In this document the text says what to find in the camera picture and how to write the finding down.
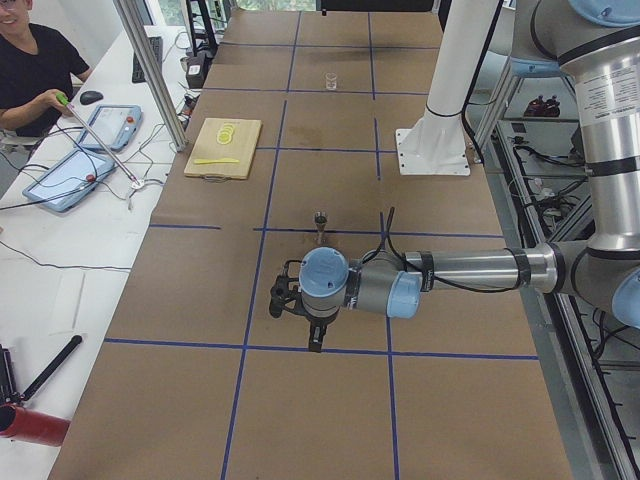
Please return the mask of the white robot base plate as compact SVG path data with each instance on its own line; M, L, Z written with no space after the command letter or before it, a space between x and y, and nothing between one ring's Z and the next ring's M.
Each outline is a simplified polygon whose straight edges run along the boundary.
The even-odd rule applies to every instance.
M500 1L451 2L423 116L396 131L403 176L468 176L464 117L476 69L500 14Z

